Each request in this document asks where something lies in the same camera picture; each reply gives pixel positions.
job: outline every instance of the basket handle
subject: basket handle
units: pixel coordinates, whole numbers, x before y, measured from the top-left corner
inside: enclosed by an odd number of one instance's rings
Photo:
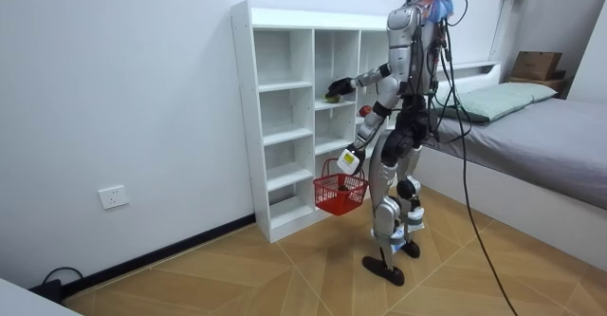
[[[322,174],[321,174],[321,177],[324,177],[324,169],[325,169],[325,168],[326,168],[326,174],[327,174],[328,176],[329,176],[329,175],[331,175],[331,173],[330,173],[330,171],[329,171],[329,163],[330,163],[331,161],[333,161],[333,160],[338,161],[338,159],[337,159],[337,158],[328,158],[328,159],[327,159],[327,160],[324,162],[324,164],[322,165]],[[360,176],[360,178],[365,179],[364,170],[360,169],[359,176]]]

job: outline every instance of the white bookshelf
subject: white bookshelf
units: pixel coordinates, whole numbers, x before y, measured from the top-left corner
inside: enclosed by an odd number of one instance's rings
[[[359,109],[377,94],[368,87],[337,103],[323,95],[336,79],[387,62],[386,22],[247,1],[231,17],[255,217],[274,242],[328,216],[314,205],[312,180],[354,141]]]

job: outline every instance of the blue object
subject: blue object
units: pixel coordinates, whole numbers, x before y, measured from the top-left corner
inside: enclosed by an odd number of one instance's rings
[[[438,23],[442,19],[447,19],[453,15],[453,2],[451,0],[433,0],[430,6],[428,19],[432,23]]]

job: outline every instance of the label sticker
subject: label sticker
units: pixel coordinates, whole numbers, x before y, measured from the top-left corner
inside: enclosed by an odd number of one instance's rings
[[[343,156],[343,159],[348,162],[348,164],[352,164],[352,162],[354,161],[354,156],[350,155],[350,154],[345,154]]]

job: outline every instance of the red object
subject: red object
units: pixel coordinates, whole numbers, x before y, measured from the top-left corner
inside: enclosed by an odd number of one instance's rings
[[[331,160],[337,160],[337,158],[326,160],[322,166],[322,176],[313,181],[314,202],[316,207],[325,212],[340,216],[360,207],[369,181],[364,179],[362,171],[360,177],[344,173],[330,175],[328,163]]]
[[[359,114],[361,117],[365,118],[369,113],[371,113],[373,109],[369,105],[364,105],[360,108]]]

